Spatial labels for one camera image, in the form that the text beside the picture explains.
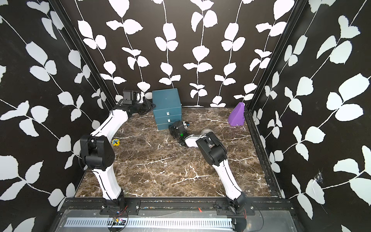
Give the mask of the teal three-drawer cabinet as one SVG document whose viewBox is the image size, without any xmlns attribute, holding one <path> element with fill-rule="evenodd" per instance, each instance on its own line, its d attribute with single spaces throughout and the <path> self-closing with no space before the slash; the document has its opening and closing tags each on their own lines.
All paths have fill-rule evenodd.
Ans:
<svg viewBox="0 0 371 232">
<path fill-rule="evenodd" d="M 182 105 L 178 89 L 155 90 L 152 92 L 152 102 L 157 129 L 167 130 L 176 121 L 182 121 Z"/>
</svg>

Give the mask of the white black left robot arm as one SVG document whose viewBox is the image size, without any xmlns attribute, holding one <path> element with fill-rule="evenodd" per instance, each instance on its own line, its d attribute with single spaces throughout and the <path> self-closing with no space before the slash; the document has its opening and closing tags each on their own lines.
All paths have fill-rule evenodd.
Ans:
<svg viewBox="0 0 371 232">
<path fill-rule="evenodd" d="M 152 111 L 155 104 L 144 98 L 137 102 L 120 100 L 108 118 L 95 131 L 80 138 L 82 163 L 96 176 L 103 193 L 103 204 L 125 208 L 124 193 L 115 173 L 115 152 L 111 141 L 119 128 L 133 115 L 144 115 Z"/>
</svg>

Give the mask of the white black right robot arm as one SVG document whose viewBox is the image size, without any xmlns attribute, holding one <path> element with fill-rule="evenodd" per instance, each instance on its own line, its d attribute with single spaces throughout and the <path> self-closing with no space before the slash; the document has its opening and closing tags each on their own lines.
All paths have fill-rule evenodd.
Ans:
<svg viewBox="0 0 371 232">
<path fill-rule="evenodd" d="M 184 147 L 198 148 L 206 162 L 216 170 L 226 192 L 230 212 L 239 214 L 247 204 L 247 197 L 237 184 L 229 166 L 227 150 L 211 129 L 203 129 L 198 135 L 188 133 L 190 124 L 177 121 L 169 126 L 174 139 Z"/>
</svg>

